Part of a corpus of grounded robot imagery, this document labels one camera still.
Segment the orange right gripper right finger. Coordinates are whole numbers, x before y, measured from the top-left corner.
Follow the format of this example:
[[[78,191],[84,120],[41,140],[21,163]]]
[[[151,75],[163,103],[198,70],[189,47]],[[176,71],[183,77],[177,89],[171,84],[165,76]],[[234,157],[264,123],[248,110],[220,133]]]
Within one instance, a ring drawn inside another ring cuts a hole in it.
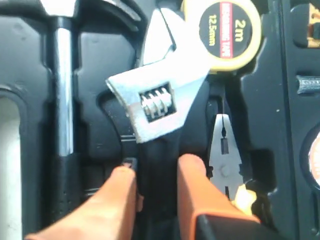
[[[252,215],[237,209],[207,178],[203,160],[193,154],[184,154],[177,164],[177,215],[183,240],[196,237],[196,220],[200,215],[222,217],[260,223]]]

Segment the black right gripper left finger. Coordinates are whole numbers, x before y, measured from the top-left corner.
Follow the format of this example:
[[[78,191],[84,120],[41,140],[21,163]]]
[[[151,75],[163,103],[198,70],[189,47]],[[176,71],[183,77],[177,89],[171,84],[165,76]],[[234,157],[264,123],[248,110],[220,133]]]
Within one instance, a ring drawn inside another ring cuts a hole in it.
[[[76,210],[28,234],[27,240],[130,240],[137,201],[136,173],[116,167],[102,187]]]

